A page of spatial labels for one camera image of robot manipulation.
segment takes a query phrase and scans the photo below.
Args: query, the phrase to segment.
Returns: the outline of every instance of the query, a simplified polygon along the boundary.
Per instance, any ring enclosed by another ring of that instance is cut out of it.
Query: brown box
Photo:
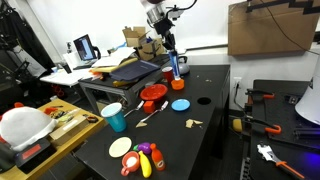
[[[65,142],[79,133],[83,128],[85,128],[88,124],[89,122],[85,117],[83,117],[82,115],[76,116],[71,121],[49,134],[51,143],[54,146],[63,145]]]
[[[133,27],[133,30],[126,27],[122,32],[128,47],[140,47],[146,43],[147,33],[145,27]]]
[[[252,5],[260,4],[253,0]],[[229,6],[228,54],[244,55],[309,50],[315,34],[319,14],[303,15],[303,8],[289,8],[288,3],[246,13],[248,3]]]
[[[153,41],[142,45],[142,47],[139,49],[140,58],[146,61],[162,53],[164,53],[164,48],[160,38],[154,39]]]

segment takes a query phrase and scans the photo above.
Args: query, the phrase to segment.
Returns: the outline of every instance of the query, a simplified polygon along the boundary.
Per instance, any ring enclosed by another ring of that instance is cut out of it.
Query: teal cup
[[[111,125],[115,132],[122,132],[127,127],[121,110],[122,105],[120,103],[112,103],[101,111],[101,116]]]

